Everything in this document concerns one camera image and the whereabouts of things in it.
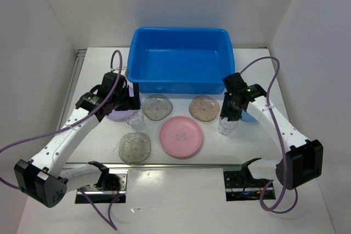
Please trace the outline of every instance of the cable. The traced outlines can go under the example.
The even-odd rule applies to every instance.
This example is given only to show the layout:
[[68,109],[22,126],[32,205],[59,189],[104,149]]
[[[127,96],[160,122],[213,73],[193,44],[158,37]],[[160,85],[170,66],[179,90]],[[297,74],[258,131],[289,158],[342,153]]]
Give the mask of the cable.
[[[120,80],[120,77],[121,77],[121,72],[122,72],[122,54],[119,50],[115,50],[112,54],[112,57],[111,57],[111,62],[110,62],[110,66],[112,68],[113,66],[113,63],[114,63],[114,57],[116,55],[116,53],[118,53],[119,57],[120,57],[120,68],[118,70],[118,75],[117,75],[117,78],[116,78],[116,81],[114,83],[114,86],[111,88],[110,92],[108,93],[107,97],[102,101],[102,103],[97,107],[95,108],[92,112],[90,112],[87,116],[85,116],[84,118],[80,119],[79,121],[73,123],[72,125],[70,125],[69,127],[65,127],[65,128],[61,128],[59,130],[56,130],[56,131],[53,131],[53,132],[50,132],[50,133],[46,133],[46,134],[42,134],[42,135],[37,135],[37,136],[34,136],[34,137],[30,137],[30,138],[27,138],[27,139],[22,139],[22,140],[19,140],[17,142],[13,142],[12,144],[9,144],[3,148],[0,149],[0,153],[2,153],[3,151],[15,146],[15,145],[20,145],[20,144],[23,144],[24,142],[30,142],[30,141],[34,141],[34,140],[37,140],[37,139],[40,139],[40,138],[44,138],[44,137],[48,137],[48,136],[51,136],[51,135],[54,135],[54,134],[59,134],[59,133],[62,133],[62,132],[65,132],[69,129],[71,129],[71,127],[74,127],[74,126],[77,126],[79,125],[80,123],[86,121],[88,118],[92,117],[95,113],[97,113],[103,106],[104,104],[109,100],[109,98],[112,96],[112,94],[114,93],[114,90],[116,89],[117,87],[117,83],[118,81]],[[18,186],[15,186],[13,184],[11,184],[10,182],[7,182],[6,180],[4,180],[2,177],[0,177],[0,181],[2,183],[4,183],[5,185],[9,186],[9,187],[12,187],[13,189],[17,189],[19,190],[19,187]]]
[[112,197],[115,197],[115,193],[114,193],[114,190],[113,190],[113,188],[112,188],[112,185],[111,185],[111,183],[110,183],[110,187],[111,187],[111,193],[112,193]]
[[99,216],[106,221],[107,224],[109,224],[115,231],[117,231],[117,227],[116,225],[114,224],[114,222],[112,221],[111,219],[111,207],[112,207],[112,204],[115,203],[121,196],[123,196],[124,194],[120,194],[118,195],[117,197],[115,197],[110,205],[109,205],[109,209],[108,209],[108,216],[109,216],[109,219],[107,219],[101,212],[100,210],[95,206],[94,202],[90,199],[90,197],[81,189],[77,189],[77,191],[79,191],[80,193],[83,194],[83,196],[86,198],[86,200],[93,206],[93,208],[95,209],[95,211],[99,214]]
[[284,179],[283,179],[283,188],[280,192],[280,195],[279,195],[279,198],[276,200],[276,202],[274,203],[273,206],[271,206],[270,208],[267,207],[265,204],[264,204],[264,201],[263,201],[263,197],[265,195],[265,192],[268,188],[268,186],[270,186],[272,184],[272,180],[269,181],[265,187],[263,188],[260,196],[259,196],[259,202],[260,202],[260,205],[261,207],[265,210],[265,211],[269,211],[269,212],[273,212],[273,213],[276,213],[276,214],[284,214],[284,213],[287,213],[287,212],[290,212],[291,210],[294,209],[294,207],[296,206],[297,204],[297,201],[298,201],[298,193],[297,193],[297,190],[295,190],[295,201],[294,201],[294,204],[287,210],[284,210],[284,211],[275,211],[274,209],[279,206],[279,204],[281,203],[282,199],[284,198],[284,195],[285,195],[285,191],[287,189],[287,160],[286,160],[286,155],[285,155],[285,149],[284,149],[284,141],[283,141],[283,138],[281,136],[281,133],[280,133],[280,129],[279,129],[279,126],[278,126],[278,122],[275,118],[275,115],[274,115],[274,112],[272,110],[270,106],[270,101],[269,101],[269,94],[270,94],[270,91],[271,91],[271,88],[273,86],[273,83],[274,81],[276,80],[277,76],[278,76],[278,72],[279,72],[279,69],[280,69],[280,62],[279,60],[276,58],[276,57],[272,57],[272,56],[265,56],[265,57],[261,57],[261,58],[258,58],[256,60],[254,60],[253,62],[249,63],[241,72],[240,74],[242,74],[244,71],[247,70],[247,68],[249,68],[252,64],[256,63],[257,61],[260,61],[260,60],[264,60],[264,59],[271,59],[271,60],[274,60],[276,62],[276,71],[274,73],[274,76],[271,80],[271,82],[269,83],[268,85],[268,89],[267,89],[267,95],[266,95],[266,102],[267,102],[267,107],[269,109],[269,112],[270,112],[270,115],[272,116],[272,120],[273,120],[273,123],[274,123],[274,126],[275,126],[275,129],[276,129],[276,132],[278,134],[278,139],[279,139],[279,143],[280,143],[280,147],[281,147],[281,153],[282,153],[282,160],[283,160],[283,167],[284,167]]
[[240,197],[242,197],[242,195],[243,195],[244,192],[245,192],[245,189],[246,189],[246,183],[244,182],[244,187],[242,188],[242,191],[241,191],[240,195],[236,196],[236,195],[232,194],[233,197],[235,197],[235,198],[240,198]]
[[111,181],[111,182],[114,183],[114,186],[116,188],[116,194],[118,195],[118,185],[117,185],[117,183],[114,182],[114,181]]

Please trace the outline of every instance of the blue plastic bin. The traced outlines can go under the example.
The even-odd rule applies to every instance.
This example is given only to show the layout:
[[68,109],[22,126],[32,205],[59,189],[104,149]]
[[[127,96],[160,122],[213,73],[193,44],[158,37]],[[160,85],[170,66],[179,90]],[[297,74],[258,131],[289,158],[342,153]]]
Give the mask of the blue plastic bin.
[[234,73],[228,33],[219,28],[136,30],[128,57],[128,80],[142,93],[220,94]]

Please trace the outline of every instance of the pink plastic plate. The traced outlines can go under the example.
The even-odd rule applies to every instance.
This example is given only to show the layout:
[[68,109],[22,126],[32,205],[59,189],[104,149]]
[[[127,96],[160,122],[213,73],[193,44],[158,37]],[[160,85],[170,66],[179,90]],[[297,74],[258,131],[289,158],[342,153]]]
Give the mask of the pink plastic plate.
[[170,155],[180,158],[193,155],[200,148],[202,137],[200,126],[185,116],[169,119],[160,131],[162,148]]

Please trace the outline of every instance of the white wall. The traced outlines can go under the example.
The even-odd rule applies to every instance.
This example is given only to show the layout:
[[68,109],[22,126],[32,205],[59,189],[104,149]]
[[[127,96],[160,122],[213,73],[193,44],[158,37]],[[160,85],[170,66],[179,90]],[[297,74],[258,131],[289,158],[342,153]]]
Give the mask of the white wall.
[[[0,147],[53,130],[75,61],[75,51],[47,0],[0,0]],[[1,176],[43,146],[37,141],[0,155]],[[0,185],[1,233],[15,233],[26,196]]]
[[293,0],[270,51],[290,120],[324,144],[318,182],[337,233],[351,233],[351,0]]
[[141,26],[222,27],[266,47],[290,0],[49,0],[76,48],[129,47]]

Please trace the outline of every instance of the clear plastic cup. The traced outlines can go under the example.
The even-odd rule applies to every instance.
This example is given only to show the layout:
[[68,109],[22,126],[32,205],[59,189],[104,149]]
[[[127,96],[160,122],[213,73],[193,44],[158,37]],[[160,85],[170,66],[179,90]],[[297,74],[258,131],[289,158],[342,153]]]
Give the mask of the clear plastic cup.
[[132,127],[132,130],[135,132],[139,132],[142,130],[144,126],[144,114],[143,112],[136,111],[133,112],[131,115],[126,117],[126,123]]
[[219,119],[218,131],[224,136],[229,135],[237,127],[237,124],[238,122],[235,121],[228,122],[228,118]]

